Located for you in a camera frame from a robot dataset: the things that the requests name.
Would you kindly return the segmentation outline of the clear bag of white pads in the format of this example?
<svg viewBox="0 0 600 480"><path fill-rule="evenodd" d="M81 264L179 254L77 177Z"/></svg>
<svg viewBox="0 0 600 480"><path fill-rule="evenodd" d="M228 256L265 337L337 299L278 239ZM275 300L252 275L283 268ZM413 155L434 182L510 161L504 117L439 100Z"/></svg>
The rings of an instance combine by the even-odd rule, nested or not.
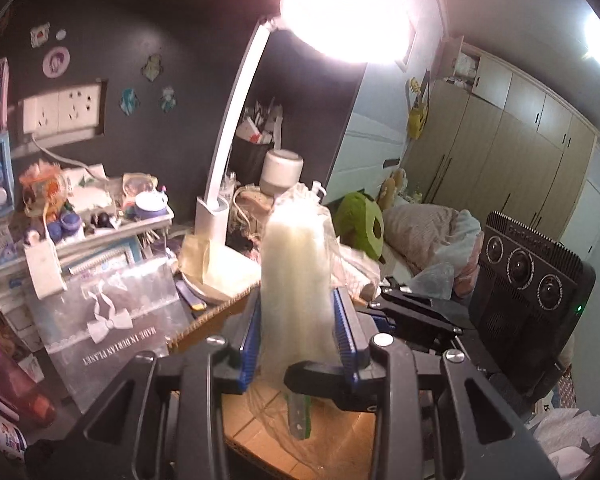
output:
<svg viewBox="0 0 600 480"><path fill-rule="evenodd" d="M340 367L332 291L342 269L332 218L320 204L322 188L297 183L278 196L264 227L261 256L261 343L257 370L288 396L291 435L311 433L306 402L285 385L291 365L310 362Z"/></svg>

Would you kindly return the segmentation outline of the cardboard box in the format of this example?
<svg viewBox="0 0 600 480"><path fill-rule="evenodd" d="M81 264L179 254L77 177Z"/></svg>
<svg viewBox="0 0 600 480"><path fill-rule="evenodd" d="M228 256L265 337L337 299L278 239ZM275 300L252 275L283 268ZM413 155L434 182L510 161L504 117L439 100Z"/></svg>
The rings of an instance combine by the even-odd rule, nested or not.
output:
<svg viewBox="0 0 600 480"><path fill-rule="evenodd" d="M306 402L311 433L291 435L288 396L255 370L242 394L222 396L227 460L234 479L366 479L372 466L375 416Z"/></svg>

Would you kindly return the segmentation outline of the green plush toy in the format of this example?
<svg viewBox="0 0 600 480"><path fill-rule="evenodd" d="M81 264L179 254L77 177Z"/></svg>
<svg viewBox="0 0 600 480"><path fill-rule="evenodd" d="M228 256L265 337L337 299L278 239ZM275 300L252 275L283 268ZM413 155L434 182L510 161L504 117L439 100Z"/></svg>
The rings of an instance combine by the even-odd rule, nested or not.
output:
<svg viewBox="0 0 600 480"><path fill-rule="evenodd" d="M384 248L384 217L378 203L361 192L343 196L332 219L340 243L378 261Z"/></svg>

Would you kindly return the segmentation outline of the clear gift bag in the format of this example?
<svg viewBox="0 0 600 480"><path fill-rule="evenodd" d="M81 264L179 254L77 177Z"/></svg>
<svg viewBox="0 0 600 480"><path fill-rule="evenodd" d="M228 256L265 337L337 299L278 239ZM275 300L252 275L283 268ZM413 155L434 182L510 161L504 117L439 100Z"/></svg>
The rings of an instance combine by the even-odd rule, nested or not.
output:
<svg viewBox="0 0 600 480"><path fill-rule="evenodd" d="M166 356L168 342L190 322L166 257L75 276L63 292L32 297L30 311L82 413L133 356L141 351Z"/></svg>

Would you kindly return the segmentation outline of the beige wardrobe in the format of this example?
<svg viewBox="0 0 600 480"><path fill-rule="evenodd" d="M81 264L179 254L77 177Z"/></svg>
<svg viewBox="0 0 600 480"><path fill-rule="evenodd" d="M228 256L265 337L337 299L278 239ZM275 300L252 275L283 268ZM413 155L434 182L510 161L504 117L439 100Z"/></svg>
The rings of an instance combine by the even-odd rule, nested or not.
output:
<svg viewBox="0 0 600 480"><path fill-rule="evenodd" d="M440 41L428 91L427 120L403 163L408 194L480 221L499 211L559 240L600 137L592 122L460 37Z"/></svg>

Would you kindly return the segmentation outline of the white cylinder humidifier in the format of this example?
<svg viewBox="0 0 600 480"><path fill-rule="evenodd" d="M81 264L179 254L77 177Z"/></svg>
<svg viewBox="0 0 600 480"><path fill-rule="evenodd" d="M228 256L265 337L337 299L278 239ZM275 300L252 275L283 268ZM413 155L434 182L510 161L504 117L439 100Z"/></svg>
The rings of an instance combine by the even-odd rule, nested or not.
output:
<svg viewBox="0 0 600 480"><path fill-rule="evenodd" d="M303 158L288 150L269 150L264 159L260 190L268 196L279 196L299 182Z"/></svg>

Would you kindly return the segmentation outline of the black pen holder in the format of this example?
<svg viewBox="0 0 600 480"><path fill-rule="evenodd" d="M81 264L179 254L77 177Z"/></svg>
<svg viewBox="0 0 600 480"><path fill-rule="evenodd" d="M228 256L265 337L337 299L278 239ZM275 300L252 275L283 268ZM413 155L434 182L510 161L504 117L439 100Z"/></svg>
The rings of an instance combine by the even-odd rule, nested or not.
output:
<svg viewBox="0 0 600 480"><path fill-rule="evenodd" d="M234 137L228 169L236 174L242 184L258 184L262 174L265 155L274 148L274 143L252 143Z"/></svg>

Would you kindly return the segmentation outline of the white power adapter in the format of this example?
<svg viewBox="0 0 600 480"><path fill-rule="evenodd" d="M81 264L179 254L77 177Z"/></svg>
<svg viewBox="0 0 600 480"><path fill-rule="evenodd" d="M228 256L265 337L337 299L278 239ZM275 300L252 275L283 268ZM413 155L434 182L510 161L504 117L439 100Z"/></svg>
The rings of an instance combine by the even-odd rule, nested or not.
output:
<svg viewBox="0 0 600 480"><path fill-rule="evenodd" d="M45 299L67 289L56 247L51 240L46 238L33 245L24 246L24 255L38 299Z"/></svg>

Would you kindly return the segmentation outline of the yellow hanging plush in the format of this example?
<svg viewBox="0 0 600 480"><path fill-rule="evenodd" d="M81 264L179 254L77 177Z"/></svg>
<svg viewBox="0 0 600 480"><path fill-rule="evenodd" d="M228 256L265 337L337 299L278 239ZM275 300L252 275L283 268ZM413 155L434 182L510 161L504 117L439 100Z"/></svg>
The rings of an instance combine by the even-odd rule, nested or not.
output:
<svg viewBox="0 0 600 480"><path fill-rule="evenodd" d="M408 110L406 131L412 140L417 140L422 135L429 115L430 102L430 70L426 70L421 81L415 77L407 84L406 97Z"/></svg>

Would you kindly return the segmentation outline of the white small desk shelf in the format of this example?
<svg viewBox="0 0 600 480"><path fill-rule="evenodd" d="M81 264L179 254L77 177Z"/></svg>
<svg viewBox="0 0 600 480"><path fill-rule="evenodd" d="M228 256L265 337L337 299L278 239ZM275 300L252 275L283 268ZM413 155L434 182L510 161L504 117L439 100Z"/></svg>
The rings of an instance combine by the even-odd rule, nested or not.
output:
<svg viewBox="0 0 600 480"><path fill-rule="evenodd" d="M120 268L151 256L145 235L160 238L166 235L174 213L146 220L122 222L117 229L103 229L76 240L64 240L57 246L57 255L64 278L84 272L99 272ZM29 309L27 296L32 283L22 249L15 258L0 263L0 315L6 324L32 351L42 348L42 342Z"/></svg>

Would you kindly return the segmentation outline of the pink water bottle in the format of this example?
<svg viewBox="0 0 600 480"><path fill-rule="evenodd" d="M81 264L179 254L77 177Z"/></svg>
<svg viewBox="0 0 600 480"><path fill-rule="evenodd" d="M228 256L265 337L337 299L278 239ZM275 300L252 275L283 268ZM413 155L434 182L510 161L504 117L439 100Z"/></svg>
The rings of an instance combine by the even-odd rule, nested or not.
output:
<svg viewBox="0 0 600 480"><path fill-rule="evenodd" d="M0 405L14 422L24 417L35 425L48 427L56 418L56 408L50 398L1 348Z"/></svg>

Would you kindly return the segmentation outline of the white plastic tub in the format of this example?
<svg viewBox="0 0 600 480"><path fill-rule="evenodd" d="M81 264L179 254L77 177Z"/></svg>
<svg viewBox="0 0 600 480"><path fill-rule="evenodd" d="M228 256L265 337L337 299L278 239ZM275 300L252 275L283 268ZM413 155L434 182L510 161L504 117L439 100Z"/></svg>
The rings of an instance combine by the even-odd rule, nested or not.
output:
<svg viewBox="0 0 600 480"><path fill-rule="evenodd" d="M20 429L0 415L0 450L10 460L24 462L27 441Z"/></svg>

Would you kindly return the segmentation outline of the white desk lamp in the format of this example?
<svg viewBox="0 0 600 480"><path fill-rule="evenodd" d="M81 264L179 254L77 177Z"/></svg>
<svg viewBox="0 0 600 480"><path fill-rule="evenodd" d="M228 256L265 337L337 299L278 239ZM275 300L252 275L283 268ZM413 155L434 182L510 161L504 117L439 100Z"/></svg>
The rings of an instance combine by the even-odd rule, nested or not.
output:
<svg viewBox="0 0 600 480"><path fill-rule="evenodd" d="M411 43L394 21L407 0L279 0L275 14L260 18L240 61L216 138L204 194L198 197L194 237L184 243L181 274L203 300L217 304L240 295L260 278L257 263L227 247L234 188L225 182L234 137L274 143L282 150L283 116L273 107L248 107L248 93L268 40L291 32L319 54L340 62L393 62Z"/></svg>

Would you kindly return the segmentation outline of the white wall socket panel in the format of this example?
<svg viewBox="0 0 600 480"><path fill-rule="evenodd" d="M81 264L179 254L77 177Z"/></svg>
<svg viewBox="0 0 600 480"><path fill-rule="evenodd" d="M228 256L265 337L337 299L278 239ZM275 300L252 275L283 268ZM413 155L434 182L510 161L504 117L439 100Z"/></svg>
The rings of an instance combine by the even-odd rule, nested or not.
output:
<svg viewBox="0 0 600 480"><path fill-rule="evenodd" d="M95 82L30 96L22 101L22 132L46 138L97 128L103 95L102 83Z"/></svg>

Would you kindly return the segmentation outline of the round pink wall sticker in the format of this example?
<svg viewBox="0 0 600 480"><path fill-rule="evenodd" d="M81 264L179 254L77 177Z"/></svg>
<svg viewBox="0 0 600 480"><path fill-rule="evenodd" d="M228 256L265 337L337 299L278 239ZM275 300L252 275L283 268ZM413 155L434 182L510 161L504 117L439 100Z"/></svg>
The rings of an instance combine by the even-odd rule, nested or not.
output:
<svg viewBox="0 0 600 480"><path fill-rule="evenodd" d="M43 74L50 79L61 77L70 65L70 52L65 47L54 47L50 49L43 58Z"/></svg>

